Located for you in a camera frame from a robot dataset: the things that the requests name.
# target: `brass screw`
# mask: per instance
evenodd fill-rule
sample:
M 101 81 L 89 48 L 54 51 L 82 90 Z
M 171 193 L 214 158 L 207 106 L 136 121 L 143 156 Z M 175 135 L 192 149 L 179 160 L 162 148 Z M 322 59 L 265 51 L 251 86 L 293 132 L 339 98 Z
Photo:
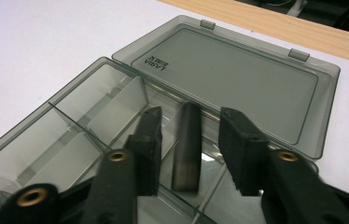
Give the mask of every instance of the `brass screw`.
M 113 152 L 108 156 L 108 159 L 111 161 L 123 161 L 126 158 L 127 155 L 124 152 Z
M 281 151 L 277 155 L 282 161 L 297 161 L 299 159 L 295 153 L 289 151 Z
M 48 197 L 46 189 L 30 189 L 24 192 L 17 200 L 17 205 L 20 207 L 28 207 L 43 202 Z

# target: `transparent gray container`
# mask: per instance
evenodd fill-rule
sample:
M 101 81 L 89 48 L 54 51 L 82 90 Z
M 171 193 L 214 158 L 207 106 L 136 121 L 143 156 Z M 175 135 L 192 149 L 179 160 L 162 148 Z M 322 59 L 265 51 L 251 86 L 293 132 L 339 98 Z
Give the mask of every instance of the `transparent gray container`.
M 103 152 L 121 148 L 139 115 L 162 108 L 158 197 L 138 198 L 139 223 L 264 223 L 260 198 L 235 190 L 219 152 L 221 106 L 243 111 L 271 147 L 319 159 L 340 69 L 179 16 L 101 58 L 0 138 L 0 205 L 17 190 L 51 183 L 65 191 L 95 175 Z M 202 108 L 198 195 L 170 191 L 184 102 Z

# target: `open lid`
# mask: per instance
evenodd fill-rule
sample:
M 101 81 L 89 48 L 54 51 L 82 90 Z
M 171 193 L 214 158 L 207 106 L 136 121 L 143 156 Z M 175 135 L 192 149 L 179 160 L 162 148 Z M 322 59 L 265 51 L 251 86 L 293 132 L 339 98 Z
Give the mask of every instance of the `open lid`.
M 319 159 L 340 68 L 179 16 L 113 55 L 206 109 L 244 112 L 278 147 Z

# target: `wooden edge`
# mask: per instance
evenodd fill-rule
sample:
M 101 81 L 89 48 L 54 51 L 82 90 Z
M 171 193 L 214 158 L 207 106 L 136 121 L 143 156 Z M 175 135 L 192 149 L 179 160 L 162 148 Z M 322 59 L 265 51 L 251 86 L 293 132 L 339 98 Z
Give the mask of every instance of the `wooden edge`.
M 231 0 L 159 0 L 247 30 L 349 60 L 349 32 Z

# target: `white table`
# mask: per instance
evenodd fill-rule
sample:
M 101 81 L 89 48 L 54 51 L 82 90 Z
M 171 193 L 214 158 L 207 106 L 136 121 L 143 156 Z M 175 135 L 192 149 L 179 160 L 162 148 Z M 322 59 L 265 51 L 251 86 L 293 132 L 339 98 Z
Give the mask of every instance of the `white table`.
M 324 181 L 349 192 L 349 61 L 153 0 L 0 0 L 0 137 L 96 59 L 180 14 L 303 50 L 342 69 L 317 165 Z

